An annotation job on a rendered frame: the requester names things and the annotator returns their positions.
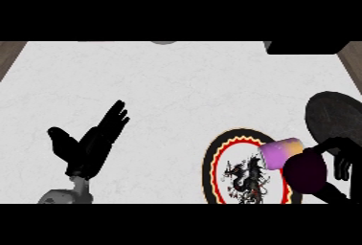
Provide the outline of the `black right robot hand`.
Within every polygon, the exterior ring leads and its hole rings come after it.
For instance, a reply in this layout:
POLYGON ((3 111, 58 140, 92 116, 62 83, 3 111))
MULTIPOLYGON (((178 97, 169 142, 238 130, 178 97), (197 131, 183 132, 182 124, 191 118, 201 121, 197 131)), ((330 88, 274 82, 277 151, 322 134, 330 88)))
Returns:
POLYGON ((339 149, 334 157, 334 177, 337 180, 350 181, 349 195, 327 183, 314 196, 327 204, 362 205, 362 146, 350 138, 336 137, 319 143, 314 151, 322 154, 333 148, 339 149))

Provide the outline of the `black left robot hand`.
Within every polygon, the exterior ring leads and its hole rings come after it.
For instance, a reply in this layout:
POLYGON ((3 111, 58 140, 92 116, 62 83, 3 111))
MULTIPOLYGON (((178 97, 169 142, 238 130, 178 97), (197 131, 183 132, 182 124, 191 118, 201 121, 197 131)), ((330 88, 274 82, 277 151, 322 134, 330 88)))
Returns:
POLYGON ((67 162, 65 175, 93 178, 107 162, 113 145, 130 118, 126 103, 118 100, 99 124, 83 135, 80 141, 59 127, 48 130, 53 154, 67 162))

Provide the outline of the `purple eggplant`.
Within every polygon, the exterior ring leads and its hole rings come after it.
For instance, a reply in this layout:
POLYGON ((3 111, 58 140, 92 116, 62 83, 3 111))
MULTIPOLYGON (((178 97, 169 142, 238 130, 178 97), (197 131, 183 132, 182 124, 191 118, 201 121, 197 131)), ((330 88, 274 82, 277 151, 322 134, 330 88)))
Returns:
POLYGON ((268 170, 281 170, 288 186, 302 194, 315 194, 327 183, 322 156, 305 148, 297 138, 263 144, 259 152, 268 170))

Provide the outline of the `dark grey pan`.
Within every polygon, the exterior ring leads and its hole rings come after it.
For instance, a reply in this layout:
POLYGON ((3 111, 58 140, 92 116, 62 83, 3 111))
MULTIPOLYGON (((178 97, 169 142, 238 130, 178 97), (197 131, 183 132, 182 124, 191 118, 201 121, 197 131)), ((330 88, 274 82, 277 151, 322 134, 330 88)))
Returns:
POLYGON ((340 92, 316 93, 306 105, 306 125, 315 141, 321 144, 327 139, 349 138, 355 145, 343 149, 331 148, 337 155, 362 155, 362 102, 340 92))

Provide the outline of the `dragon print plate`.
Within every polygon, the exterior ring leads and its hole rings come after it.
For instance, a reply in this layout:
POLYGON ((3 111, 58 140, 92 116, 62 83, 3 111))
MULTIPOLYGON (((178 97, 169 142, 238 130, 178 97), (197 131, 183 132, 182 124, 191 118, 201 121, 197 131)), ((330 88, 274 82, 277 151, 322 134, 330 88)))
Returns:
POLYGON ((288 186, 282 170, 269 170, 260 146, 275 140, 249 128, 223 132, 203 162, 203 188, 210 204, 302 204, 303 195, 288 186))

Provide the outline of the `black appliance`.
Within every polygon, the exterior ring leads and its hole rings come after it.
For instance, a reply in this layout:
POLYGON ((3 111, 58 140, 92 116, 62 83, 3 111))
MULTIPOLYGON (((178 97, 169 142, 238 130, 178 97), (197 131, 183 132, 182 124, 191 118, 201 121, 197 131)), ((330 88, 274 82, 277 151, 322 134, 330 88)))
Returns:
POLYGON ((269 55, 334 55, 347 41, 265 41, 269 55))

